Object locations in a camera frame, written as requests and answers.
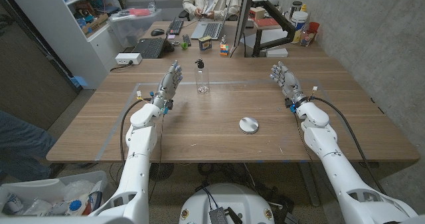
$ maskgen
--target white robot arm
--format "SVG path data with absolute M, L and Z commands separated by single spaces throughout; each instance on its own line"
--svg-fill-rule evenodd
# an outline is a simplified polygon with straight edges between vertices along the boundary
M 301 128 L 308 147 L 320 158 L 338 197 L 348 224 L 402 222 L 417 217 L 403 201 L 369 187 L 355 171 L 337 144 L 337 134 L 328 115 L 303 94 L 298 79 L 281 62 L 272 67 L 270 77 L 282 88 L 286 106 L 304 119 Z
M 174 97 L 182 79 L 181 67 L 175 61 L 159 83 L 150 104 L 145 104 L 131 116 L 131 126 L 126 134 L 129 150 L 120 185 L 115 194 L 90 216 L 126 217 L 133 223 L 149 223 L 149 158 L 157 143 L 153 121 L 167 109 L 167 103 Z

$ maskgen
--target man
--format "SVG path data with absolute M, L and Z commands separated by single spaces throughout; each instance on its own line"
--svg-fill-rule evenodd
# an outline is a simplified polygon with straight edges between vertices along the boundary
M 227 17 L 224 17 L 226 6 L 230 5 Z M 238 12 L 237 0 L 184 0 L 183 8 L 197 19 L 204 15 L 208 19 L 222 21 Z
M 33 156 L 46 158 L 56 143 L 41 128 L 0 110 L 0 169 L 21 180 L 54 178 L 64 164 L 41 165 Z

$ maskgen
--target jeans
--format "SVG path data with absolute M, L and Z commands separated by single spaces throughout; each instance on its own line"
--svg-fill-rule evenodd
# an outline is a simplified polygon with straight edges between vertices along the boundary
M 0 169 L 5 173 L 21 181 L 48 178 L 50 168 L 34 156 L 46 158 L 54 143 L 45 130 L 0 110 Z

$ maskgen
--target desk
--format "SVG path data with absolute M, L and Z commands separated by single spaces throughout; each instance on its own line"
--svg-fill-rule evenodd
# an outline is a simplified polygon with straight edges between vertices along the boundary
M 168 24 L 156 23 L 151 29 L 166 29 Z M 190 35 L 195 26 L 184 28 L 176 40 L 183 40 L 184 34 Z M 234 26 L 235 23 L 226 22 L 224 28 L 230 44 Z M 156 90 L 157 83 L 175 59 L 183 67 L 184 79 L 174 97 L 174 109 L 164 119 L 162 162 L 309 161 L 294 115 L 285 109 L 278 85 L 269 81 L 271 66 L 279 60 L 300 79 L 306 94 L 312 86 L 319 86 L 315 95 L 331 101 L 344 113 L 369 160 L 415 161 L 419 158 L 416 149 L 371 102 L 353 77 L 337 60 L 327 57 L 317 43 L 307 48 L 288 44 L 290 57 L 281 59 L 243 58 L 243 45 L 229 58 L 219 55 L 218 41 L 212 47 L 202 52 L 193 40 L 192 47 L 185 51 L 176 47 L 174 53 L 164 58 L 145 59 L 140 65 L 111 72 L 47 159 L 51 162 L 119 162 L 120 117 L 126 106 L 136 101 L 136 90 L 141 90 L 144 96 Z M 196 92 L 194 69 L 198 58 L 203 58 L 209 69 L 210 94 Z M 338 133 L 338 144 L 347 158 L 360 161 L 336 113 L 320 102 L 315 103 L 330 116 L 332 127 Z M 129 117 L 141 105 L 128 114 L 124 134 L 129 127 Z M 246 116 L 259 122 L 257 133 L 246 135 L 239 130 L 239 120 Z M 313 161 L 319 160 L 314 154 L 311 157 Z M 151 161 L 159 161 L 159 148 L 153 151 Z

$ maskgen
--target gray wall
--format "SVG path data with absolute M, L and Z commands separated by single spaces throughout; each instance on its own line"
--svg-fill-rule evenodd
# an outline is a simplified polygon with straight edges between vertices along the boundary
M 425 0 L 280 0 L 307 5 L 317 41 L 353 75 L 425 155 Z M 381 180 L 388 194 L 425 213 L 424 162 Z

